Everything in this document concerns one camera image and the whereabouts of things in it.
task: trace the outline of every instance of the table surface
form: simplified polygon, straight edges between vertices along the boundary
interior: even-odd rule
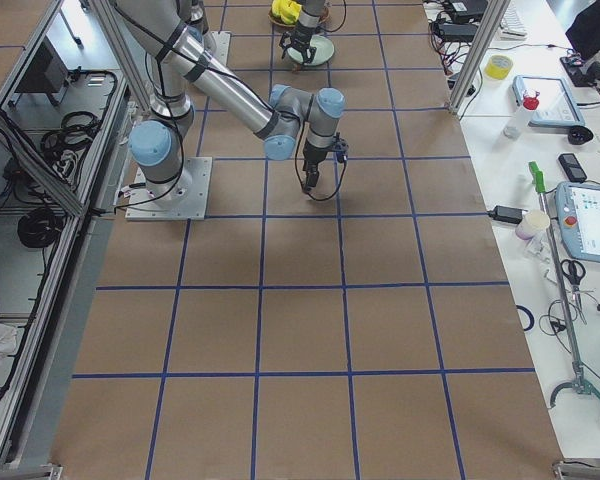
[[[530,45],[553,44],[569,47],[568,40],[557,19],[545,1],[513,0],[518,15],[528,31],[524,42],[495,39],[492,47],[511,47],[522,43]],[[558,59],[565,54],[562,48],[546,46],[522,46],[506,52],[489,50],[482,62],[495,53],[504,53],[514,63],[509,76],[504,80],[484,77],[479,95],[467,108],[461,125],[471,154],[478,182],[487,207],[505,205],[526,209],[537,209],[538,196],[531,184],[528,162],[536,161],[543,170],[548,189],[566,181],[557,158],[560,153],[575,153],[589,179],[600,182],[600,106],[583,108],[586,125],[595,138],[583,146],[573,146],[566,135],[548,133],[547,130],[531,129],[517,141],[502,135],[502,129],[515,110],[511,90],[514,75],[542,75],[567,78]],[[572,87],[577,102],[595,102],[600,98],[592,88]],[[505,265],[511,289],[520,305],[531,309],[538,317],[547,311],[549,303],[558,298],[558,290],[552,264],[534,255],[525,242],[519,240],[509,225],[493,223],[493,230]],[[587,275],[583,290],[592,290],[600,301],[600,263],[585,262]],[[549,271],[549,280],[545,272]],[[584,325],[577,321],[576,331],[581,355],[585,363],[600,374],[600,313],[595,302],[583,299],[583,309],[588,321]],[[566,334],[561,334],[567,344]],[[571,356],[555,338],[547,336],[536,327],[527,332],[528,345],[542,385],[545,399],[561,382],[570,381],[574,374]],[[585,370],[585,378],[600,389],[600,381]],[[564,391],[557,405],[550,411],[551,420],[565,457],[600,458],[600,404],[592,397]]]

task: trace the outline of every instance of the red cap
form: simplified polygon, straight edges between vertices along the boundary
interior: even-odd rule
[[[539,92],[535,92],[535,95],[532,97],[527,92],[524,92],[524,100],[522,100],[522,105],[524,105],[524,108],[527,110],[535,110],[538,108],[538,105],[540,105],[540,100],[538,100],[539,95]]]

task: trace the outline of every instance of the blue joint cap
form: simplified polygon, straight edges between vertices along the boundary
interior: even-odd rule
[[[282,97],[282,94],[287,88],[289,88],[289,85],[275,84],[273,86],[273,88],[271,89],[271,94],[269,94],[269,103],[273,108],[275,108],[276,105],[278,105],[280,97]]]
[[[345,107],[344,95],[335,88],[323,88],[318,92],[318,105],[330,117],[340,118]]]
[[[154,167],[171,151],[171,132],[160,122],[147,120],[131,130],[129,148],[136,162],[143,167]]]
[[[264,154],[270,160],[286,160],[295,147],[296,139],[291,135],[272,135],[264,141]]]

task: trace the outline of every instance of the white cup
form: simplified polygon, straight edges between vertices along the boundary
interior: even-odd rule
[[[516,235],[522,240],[530,240],[549,228],[551,219],[541,210],[529,210],[516,227]]]

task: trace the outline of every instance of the yellow tape roll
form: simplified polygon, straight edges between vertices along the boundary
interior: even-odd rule
[[[493,55],[484,67],[484,73],[496,80],[502,80],[511,71],[513,61],[504,55]]]

